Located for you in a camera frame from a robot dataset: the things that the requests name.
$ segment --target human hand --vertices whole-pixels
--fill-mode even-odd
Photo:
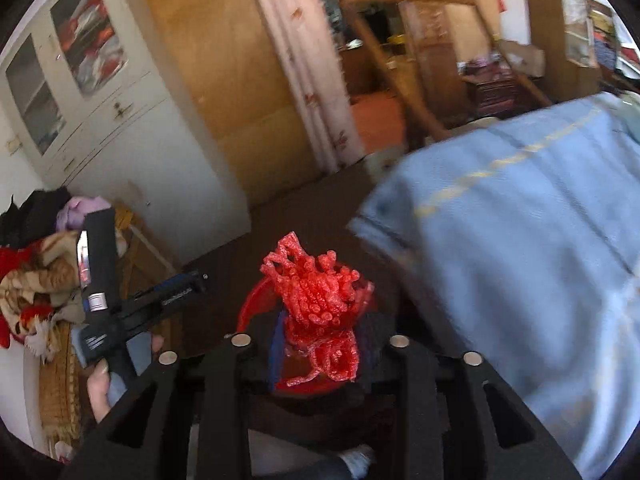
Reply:
[[[151,350],[154,354],[160,351],[164,344],[164,338],[161,335],[155,335],[151,339]],[[89,402],[94,412],[96,422],[100,423],[107,413],[111,410],[109,401],[107,400],[107,392],[111,383],[109,376],[109,365],[107,360],[103,359],[97,365],[93,373],[86,381],[86,389],[89,393]]]

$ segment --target drawer handle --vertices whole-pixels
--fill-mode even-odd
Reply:
[[[76,161],[76,158],[72,158],[71,161],[65,166],[65,169],[62,170],[63,173],[66,173],[68,171],[69,168],[71,168],[71,165]]]
[[[121,119],[128,113],[129,110],[131,110],[133,108],[133,104],[130,104],[126,108],[120,108],[120,103],[116,103],[116,104],[113,105],[113,107],[117,111],[117,114],[116,114],[115,118],[116,119]]]

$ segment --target fingernail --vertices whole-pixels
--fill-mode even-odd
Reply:
[[[95,372],[97,374],[105,374],[109,371],[109,364],[107,359],[103,359],[97,365],[95,365]]]

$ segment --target metallic tag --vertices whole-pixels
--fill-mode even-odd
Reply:
[[[82,231],[78,240],[78,273],[80,286],[87,288],[91,283],[91,269],[89,267],[89,242],[86,231]]]
[[[98,312],[99,310],[105,309],[107,309],[107,297],[104,295],[104,292],[89,296],[89,310],[91,310],[91,312]]]

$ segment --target blanket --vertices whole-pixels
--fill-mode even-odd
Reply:
[[[31,244],[14,257],[4,257],[13,267],[0,281],[0,313],[13,338],[45,360],[50,360],[58,350],[55,334],[50,330],[57,321],[84,321],[77,241],[77,231],[59,232]],[[118,256],[127,250],[119,230],[116,250]],[[0,346],[8,345],[0,326]]]
[[[76,257],[78,232],[67,231],[44,238],[33,247],[30,264],[11,270],[0,282],[0,311],[16,336],[31,333],[20,314],[28,306],[48,303],[62,306],[80,286]]]
[[[592,96],[420,150],[351,223],[436,293],[585,480],[640,421],[640,146],[620,105]]]

